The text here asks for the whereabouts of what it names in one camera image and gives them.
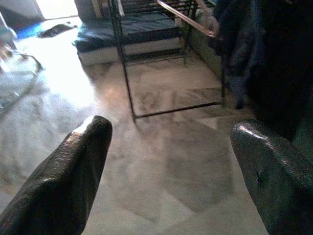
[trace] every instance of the marble floor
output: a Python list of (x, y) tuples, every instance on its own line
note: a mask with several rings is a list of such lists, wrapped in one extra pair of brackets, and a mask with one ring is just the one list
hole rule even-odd
[[(44, 70), (0, 119), (0, 211), (35, 167), (90, 115), (113, 138), (84, 235), (266, 235), (229, 141), (253, 115), (227, 106), (131, 119), (119, 62), (82, 67), (76, 29), (19, 47)], [(191, 54), (130, 67), (137, 114), (220, 100), (212, 71)]]

